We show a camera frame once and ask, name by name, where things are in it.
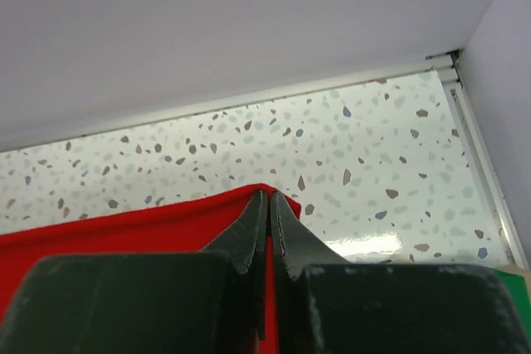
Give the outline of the red t-shirt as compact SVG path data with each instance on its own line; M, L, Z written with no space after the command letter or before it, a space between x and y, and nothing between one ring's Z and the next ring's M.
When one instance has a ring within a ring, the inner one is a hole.
M123 250L195 252L225 230L255 192L266 193L265 336L255 353L277 353L270 200L281 192L254 184L180 204L125 212L4 235L1 239L1 322L32 262L47 255L118 253ZM300 204L286 197L295 216Z

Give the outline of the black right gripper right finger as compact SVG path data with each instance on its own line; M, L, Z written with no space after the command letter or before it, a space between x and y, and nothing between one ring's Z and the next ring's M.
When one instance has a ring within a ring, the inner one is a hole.
M530 337L492 269L355 264L270 200L282 353L527 353Z

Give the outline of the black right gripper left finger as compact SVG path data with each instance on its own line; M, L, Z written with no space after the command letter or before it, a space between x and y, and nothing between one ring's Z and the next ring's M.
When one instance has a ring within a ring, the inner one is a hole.
M255 353L265 336L266 193L195 252L32 262L1 322L4 353Z

